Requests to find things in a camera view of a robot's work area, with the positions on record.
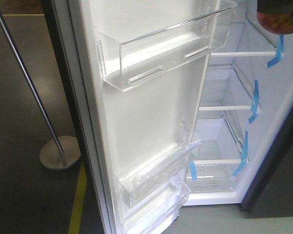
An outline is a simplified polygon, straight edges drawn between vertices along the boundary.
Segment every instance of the yellow tape line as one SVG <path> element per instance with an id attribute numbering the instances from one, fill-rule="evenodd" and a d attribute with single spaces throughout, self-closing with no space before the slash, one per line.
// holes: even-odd
<path id="1" fill-rule="evenodd" d="M 68 234 L 78 234 L 80 231 L 80 223 L 82 220 L 84 194 L 86 191 L 87 176 L 84 170 L 84 164 L 81 163 L 79 176 L 77 180 L 75 199 L 70 217 Z"/>

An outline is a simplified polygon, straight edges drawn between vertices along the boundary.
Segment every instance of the metal pole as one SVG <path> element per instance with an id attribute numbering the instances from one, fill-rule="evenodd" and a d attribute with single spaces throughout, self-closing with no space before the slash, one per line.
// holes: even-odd
<path id="1" fill-rule="evenodd" d="M 31 92 L 33 93 L 33 95 L 35 97 L 35 100 L 36 100 L 36 102 L 37 102 L 37 104 L 38 104 L 38 106 L 39 106 L 39 108 L 40 108 L 40 110 L 42 112 L 43 118 L 46 121 L 46 123 L 47 123 L 47 125 L 48 125 L 48 127 L 49 127 L 49 129 L 51 131 L 52 137 L 53 137 L 53 139 L 54 139 L 54 141 L 55 141 L 55 143 L 56 143 L 56 145 L 57 145 L 57 147 L 58 147 L 58 149 L 60 151 L 60 154 L 63 156 L 64 155 L 64 150 L 62 148 L 62 145 L 60 144 L 60 141 L 59 141 L 57 135 L 55 134 L 55 131 L 54 131 L 53 127 L 52 127 L 51 121 L 50 121 L 50 119 L 49 119 L 49 117 L 47 115 L 47 112 L 45 111 L 45 108 L 44 108 L 44 106 L 42 104 L 42 101 L 41 101 L 39 95 L 38 95 L 36 87 L 35 87 L 32 79 L 31 79 L 26 67 L 25 67 L 25 64 L 24 64 L 24 62 L 23 62 L 23 60 L 21 58 L 21 55 L 20 55 L 20 53 L 19 53 L 19 51 L 18 51 L 18 49 L 17 49 L 17 47 L 16 47 L 16 45 L 14 43 L 14 40 L 13 40 L 13 38 L 12 38 L 10 32 L 9 32 L 9 29 L 8 29 L 4 19 L 3 19 L 3 16 L 2 16 L 1 12 L 0 12 L 0 26 L 1 26 L 4 34 L 5 34 L 6 39 L 8 40 L 8 43 L 9 43 L 9 45 L 10 45 L 12 51 L 13 51 L 13 54 L 14 54 L 19 66 L 21 68 L 21 71 L 23 72 L 23 74 L 24 74 L 24 76 L 26 78 L 26 81 L 27 81 L 27 83 L 29 85 L 29 88 L 30 88 Z"/>

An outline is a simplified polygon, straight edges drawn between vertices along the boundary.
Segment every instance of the blue tape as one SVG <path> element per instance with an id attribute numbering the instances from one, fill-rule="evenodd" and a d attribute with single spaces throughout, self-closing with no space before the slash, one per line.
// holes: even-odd
<path id="1" fill-rule="evenodd" d="M 253 93 L 253 102 L 251 106 L 251 111 L 253 115 L 249 118 L 249 123 L 253 123 L 253 121 L 257 117 L 257 108 L 258 108 L 258 103 L 259 103 L 259 88 L 258 88 L 258 80 L 255 80 L 254 82 L 255 88 L 254 88 L 254 93 Z"/>
<path id="2" fill-rule="evenodd" d="M 243 141 L 242 154 L 241 154 L 241 156 L 242 156 L 241 157 L 241 163 L 237 167 L 237 169 L 235 169 L 235 171 L 232 173 L 233 176 L 237 176 L 240 173 L 240 171 L 247 164 L 248 147 L 249 147 L 249 132 L 248 131 L 245 131 L 245 137 L 244 137 L 244 141 Z"/>
<path id="3" fill-rule="evenodd" d="M 275 57 L 272 60 L 267 62 L 268 68 L 274 66 L 275 64 L 281 61 L 283 50 L 284 50 L 284 35 L 280 35 L 277 50 L 275 52 Z"/>
<path id="4" fill-rule="evenodd" d="M 197 173 L 196 173 L 196 168 L 195 168 L 195 163 L 192 161 L 189 164 L 190 171 L 191 171 L 191 177 L 193 180 L 197 180 Z"/>

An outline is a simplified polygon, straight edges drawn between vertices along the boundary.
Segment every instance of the gray floor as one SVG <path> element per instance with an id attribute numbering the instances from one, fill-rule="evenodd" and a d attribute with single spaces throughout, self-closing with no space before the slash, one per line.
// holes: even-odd
<path id="1" fill-rule="evenodd" d="M 249 219 L 238 205 L 184 207 L 163 234 L 293 234 L 293 217 Z"/>
<path id="2" fill-rule="evenodd" d="M 60 136 L 73 136 L 70 113 L 44 17 L 6 17 Z M 0 234 L 67 233 L 80 164 L 53 172 L 39 162 L 51 139 L 0 30 Z"/>

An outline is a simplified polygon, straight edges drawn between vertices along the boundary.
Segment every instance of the round metal base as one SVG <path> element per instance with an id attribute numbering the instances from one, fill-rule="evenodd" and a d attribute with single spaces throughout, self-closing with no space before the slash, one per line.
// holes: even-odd
<path id="1" fill-rule="evenodd" d="M 64 170 L 74 165 L 80 158 L 77 138 L 60 136 L 59 141 L 64 150 L 63 156 L 60 154 L 54 140 L 48 141 L 40 150 L 40 162 L 50 170 Z"/>

